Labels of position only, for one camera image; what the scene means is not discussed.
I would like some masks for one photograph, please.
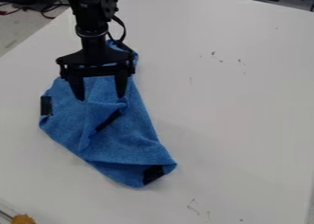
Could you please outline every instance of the yellow object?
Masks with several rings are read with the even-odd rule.
[[[11,224],[36,224],[36,222],[33,218],[30,218],[27,214],[25,214],[13,217]]]

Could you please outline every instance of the white tabletop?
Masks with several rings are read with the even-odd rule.
[[[135,75],[177,169],[118,185],[38,127],[67,11],[0,60],[0,197],[38,223],[305,223],[314,168],[314,16],[247,0],[119,0]],[[112,26],[114,34],[120,28]]]

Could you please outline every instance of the blue towel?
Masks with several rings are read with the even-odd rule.
[[[124,185],[142,187],[175,168],[132,77],[121,98],[113,76],[84,78],[84,86],[84,101],[61,78],[44,94],[52,115],[41,116],[39,126],[53,140]]]

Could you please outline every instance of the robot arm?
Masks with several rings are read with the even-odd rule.
[[[76,34],[81,38],[82,49],[57,59],[61,77],[69,82],[76,98],[84,101],[84,78],[114,75],[118,97],[125,94],[128,77],[135,73],[134,52],[124,45],[123,39],[112,40],[120,50],[108,46],[108,22],[123,22],[115,14],[118,0],[69,0],[76,18]]]

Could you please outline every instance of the black bracket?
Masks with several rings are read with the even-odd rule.
[[[60,57],[56,60],[60,65],[61,78],[69,82],[77,99],[85,100],[84,78],[114,75],[118,97],[121,98],[128,85],[128,77],[135,73],[135,55],[130,48],[120,43],[121,49],[113,50],[106,46],[106,52],[99,58],[86,59],[83,50]]]

